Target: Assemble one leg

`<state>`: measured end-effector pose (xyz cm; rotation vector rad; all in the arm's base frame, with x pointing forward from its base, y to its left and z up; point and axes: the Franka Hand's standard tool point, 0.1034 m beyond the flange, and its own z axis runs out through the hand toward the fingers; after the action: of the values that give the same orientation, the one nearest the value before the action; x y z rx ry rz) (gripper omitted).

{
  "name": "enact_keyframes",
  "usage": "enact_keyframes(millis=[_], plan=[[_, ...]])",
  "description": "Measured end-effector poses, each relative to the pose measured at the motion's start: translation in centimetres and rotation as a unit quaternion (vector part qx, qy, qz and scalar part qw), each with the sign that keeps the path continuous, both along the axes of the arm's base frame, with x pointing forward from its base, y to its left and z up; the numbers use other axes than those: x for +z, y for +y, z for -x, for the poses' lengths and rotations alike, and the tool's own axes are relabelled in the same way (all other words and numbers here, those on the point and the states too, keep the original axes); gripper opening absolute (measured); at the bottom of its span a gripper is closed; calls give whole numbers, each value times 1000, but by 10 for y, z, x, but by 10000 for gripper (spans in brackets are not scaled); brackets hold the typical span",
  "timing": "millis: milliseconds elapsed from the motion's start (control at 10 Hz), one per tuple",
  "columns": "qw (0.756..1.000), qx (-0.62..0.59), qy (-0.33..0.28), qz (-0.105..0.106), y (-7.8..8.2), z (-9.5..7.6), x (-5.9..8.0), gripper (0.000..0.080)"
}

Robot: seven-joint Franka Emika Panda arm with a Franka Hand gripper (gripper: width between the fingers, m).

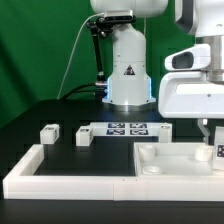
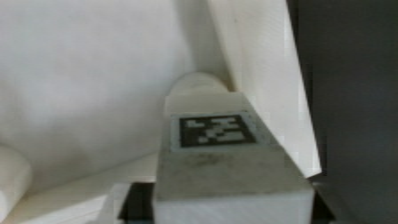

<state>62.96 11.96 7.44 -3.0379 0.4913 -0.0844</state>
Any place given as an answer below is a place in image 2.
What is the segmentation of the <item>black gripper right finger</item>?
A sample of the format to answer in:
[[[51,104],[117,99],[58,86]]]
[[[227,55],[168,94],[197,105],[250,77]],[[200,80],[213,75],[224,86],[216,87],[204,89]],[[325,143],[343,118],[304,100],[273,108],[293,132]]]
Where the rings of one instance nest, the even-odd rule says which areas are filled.
[[[312,187],[316,195],[311,224],[355,224],[353,214],[332,187],[321,182],[314,182]]]

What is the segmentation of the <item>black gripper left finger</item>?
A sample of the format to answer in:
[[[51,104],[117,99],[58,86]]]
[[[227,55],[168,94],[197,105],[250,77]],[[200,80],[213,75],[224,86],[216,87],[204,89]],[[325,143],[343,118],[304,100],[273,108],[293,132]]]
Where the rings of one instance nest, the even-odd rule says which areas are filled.
[[[135,182],[128,189],[117,219],[120,224],[154,224],[152,182]]]

